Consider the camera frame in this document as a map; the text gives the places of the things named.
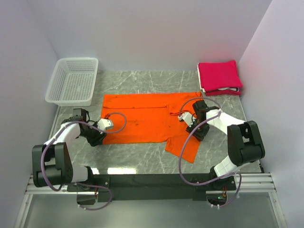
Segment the orange t-shirt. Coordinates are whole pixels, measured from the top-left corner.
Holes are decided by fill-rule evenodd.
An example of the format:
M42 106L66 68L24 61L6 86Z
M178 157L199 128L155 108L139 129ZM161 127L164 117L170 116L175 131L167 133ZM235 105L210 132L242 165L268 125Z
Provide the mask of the orange t-shirt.
M161 143L165 150L193 163L200 145L189 137L186 124L178 120L179 113L194 113L192 104L200 92L170 94L105 94L101 117L112 120L113 133L104 144Z

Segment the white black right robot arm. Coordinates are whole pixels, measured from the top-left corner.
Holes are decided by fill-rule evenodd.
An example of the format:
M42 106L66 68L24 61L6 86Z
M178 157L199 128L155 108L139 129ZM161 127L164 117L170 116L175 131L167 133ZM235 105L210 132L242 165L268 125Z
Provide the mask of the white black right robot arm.
M207 106L204 100L196 101L194 114L179 113L178 119L187 125L186 131L201 142L211 126L227 136L228 155L210 169L209 186L215 190L225 184L225 178L241 168L264 158L265 148L258 125L254 121L237 119L220 107Z

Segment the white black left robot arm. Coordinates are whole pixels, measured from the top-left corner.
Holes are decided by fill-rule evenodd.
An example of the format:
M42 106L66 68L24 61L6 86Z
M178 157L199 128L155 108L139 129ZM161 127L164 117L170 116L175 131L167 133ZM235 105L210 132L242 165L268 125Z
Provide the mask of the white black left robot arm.
M100 119L88 126L89 112L78 108L73 115L65 119L59 131L44 144L32 148L33 182L36 187L45 187L47 183L43 177L41 165L44 165L45 175L52 185L64 185L78 182L79 187L85 191L91 190L95 185L92 169L88 166L73 164L69 155L69 147L78 137L87 139L95 147L103 143L106 137L105 130L111 129L114 124L109 119Z

